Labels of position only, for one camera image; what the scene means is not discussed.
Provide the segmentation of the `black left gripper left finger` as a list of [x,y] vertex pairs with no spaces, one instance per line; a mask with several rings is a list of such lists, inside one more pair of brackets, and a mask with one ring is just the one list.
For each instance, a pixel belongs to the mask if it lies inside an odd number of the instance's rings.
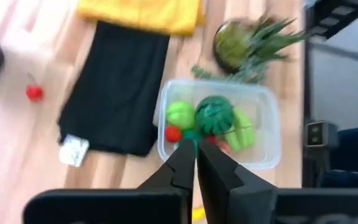
[[141,224],[191,224],[196,149],[183,141],[147,180],[141,191]]

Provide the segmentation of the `black cloth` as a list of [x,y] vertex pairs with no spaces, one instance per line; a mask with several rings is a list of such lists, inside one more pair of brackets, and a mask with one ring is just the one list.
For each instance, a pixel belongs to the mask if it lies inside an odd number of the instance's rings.
[[89,54],[58,125],[60,139],[85,139],[91,150],[145,157],[169,35],[99,21]]

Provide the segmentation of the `clear plastic tupperware container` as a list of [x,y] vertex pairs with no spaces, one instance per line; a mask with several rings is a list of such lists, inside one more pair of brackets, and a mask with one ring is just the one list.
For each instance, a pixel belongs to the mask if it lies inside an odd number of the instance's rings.
[[234,108],[247,118],[254,132],[251,144],[242,149],[231,146],[229,155],[242,166],[253,169],[271,169],[281,159],[280,118],[278,103],[273,93],[264,86],[206,80],[170,80],[161,89],[158,102],[157,152],[166,161],[178,144],[165,139],[166,110],[170,104],[186,101],[197,106],[208,96],[224,96]]

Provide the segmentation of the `yellow folded cloth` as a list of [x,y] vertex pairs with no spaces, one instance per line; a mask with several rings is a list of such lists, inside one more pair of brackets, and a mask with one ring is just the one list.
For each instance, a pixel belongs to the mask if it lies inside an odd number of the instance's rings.
[[191,35],[206,23],[203,0],[78,0],[76,13],[95,21],[173,35]]

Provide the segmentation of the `striped green toy watermelon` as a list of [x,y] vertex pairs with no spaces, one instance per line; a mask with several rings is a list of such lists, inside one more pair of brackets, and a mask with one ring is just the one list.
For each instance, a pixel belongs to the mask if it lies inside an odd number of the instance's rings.
[[234,107],[224,96],[207,96],[196,107],[195,121],[205,135],[225,134],[234,124]]

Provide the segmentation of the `yellow toy corn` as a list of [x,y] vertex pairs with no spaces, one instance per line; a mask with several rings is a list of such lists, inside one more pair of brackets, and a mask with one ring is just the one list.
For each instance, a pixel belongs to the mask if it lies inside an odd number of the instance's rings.
[[206,213],[203,207],[199,207],[199,208],[193,208],[191,215],[192,215],[192,222],[194,223],[204,219]]

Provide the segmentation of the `pink toy peach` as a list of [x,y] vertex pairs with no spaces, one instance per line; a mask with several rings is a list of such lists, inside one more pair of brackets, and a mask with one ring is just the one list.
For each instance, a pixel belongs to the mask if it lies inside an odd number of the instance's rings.
[[232,152],[231,146],[226,141],[221,141],[219,143],[219,148],[223,153],[227,155],[230,155]]

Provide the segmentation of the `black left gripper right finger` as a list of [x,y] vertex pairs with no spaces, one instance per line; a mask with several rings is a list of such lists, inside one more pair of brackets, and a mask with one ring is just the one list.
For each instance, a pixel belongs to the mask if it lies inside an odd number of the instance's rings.
[[217,146],[198,143],[198,179],[208,224],[274,224],[276,186]]

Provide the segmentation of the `light green round toy fruit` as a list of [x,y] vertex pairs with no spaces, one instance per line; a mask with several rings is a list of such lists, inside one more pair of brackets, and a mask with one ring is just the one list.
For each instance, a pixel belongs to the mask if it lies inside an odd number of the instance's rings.
[[187,101],[171,103],[166,110],[166,121],[181,130],[193,129],[195,126],[195,107]]

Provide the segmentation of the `black aluminium table frame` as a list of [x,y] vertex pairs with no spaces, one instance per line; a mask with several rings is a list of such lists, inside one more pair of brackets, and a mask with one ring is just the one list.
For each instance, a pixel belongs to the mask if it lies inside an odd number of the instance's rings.
[[358,0],[303,0],[302,185],[320,187],[335,148],[304,146],[305,126],[327,121],[358,128]]

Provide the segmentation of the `white cloth tag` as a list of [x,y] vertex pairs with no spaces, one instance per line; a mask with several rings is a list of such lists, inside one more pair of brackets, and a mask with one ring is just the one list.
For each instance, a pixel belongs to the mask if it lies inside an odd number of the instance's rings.
[[67,134],[59,151],[59,161],[69,166],[80,167],[89,146],[88,140]]

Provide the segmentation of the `light green toy starfruit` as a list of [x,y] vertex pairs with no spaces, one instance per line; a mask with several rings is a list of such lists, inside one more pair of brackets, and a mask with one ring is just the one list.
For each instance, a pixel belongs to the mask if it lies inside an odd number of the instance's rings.
[[252,121],[240,108],[234,108],[234,124],[224,138],[233,152],[239,152],[255,144]]

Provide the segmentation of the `dark green toy pepper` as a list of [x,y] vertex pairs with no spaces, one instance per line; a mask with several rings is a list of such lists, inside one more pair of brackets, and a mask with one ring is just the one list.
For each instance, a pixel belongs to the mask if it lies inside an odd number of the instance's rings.
[[199,131],[194,129],[185,130],[183,131],[182,135],[183,138],[181,141],[179,141],[178,146],[181,146],[186,139],[190,139],[193,141],[194,146],[196,147],[198,142],[204,138],[204,136]]

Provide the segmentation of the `succulent plant in dark pot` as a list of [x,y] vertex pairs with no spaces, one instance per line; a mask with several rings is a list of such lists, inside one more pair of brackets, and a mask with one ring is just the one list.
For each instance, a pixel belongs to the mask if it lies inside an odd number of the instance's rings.
[[216,31],[213,38],[215,61],[224,72],[218,75],[199,64],[191,72],[197,79],[225,80],[236,83],[259,84],[267,76],[269,63],[288,60],[280,51],[306,39],[303,30],[284,33],[294,19],[276,19],[263,14],[256,21],[230,19]]

